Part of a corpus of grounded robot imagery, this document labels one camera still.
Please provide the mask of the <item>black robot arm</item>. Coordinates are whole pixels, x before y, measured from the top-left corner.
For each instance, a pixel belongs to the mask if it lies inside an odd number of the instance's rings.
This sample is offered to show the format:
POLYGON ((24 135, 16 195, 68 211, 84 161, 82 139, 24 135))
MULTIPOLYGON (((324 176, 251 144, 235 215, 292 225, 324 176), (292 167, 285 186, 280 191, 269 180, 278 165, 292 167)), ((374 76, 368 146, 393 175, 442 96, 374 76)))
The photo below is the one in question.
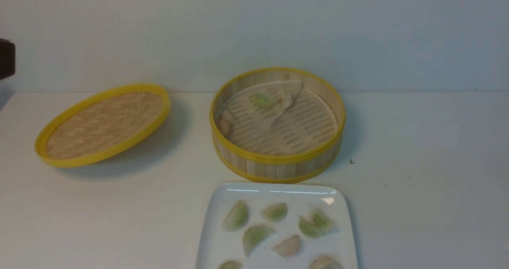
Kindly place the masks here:
POLYGON ((0 39, 0 80, 11 77, 16 71, 16 46, 7 39, 0 39))

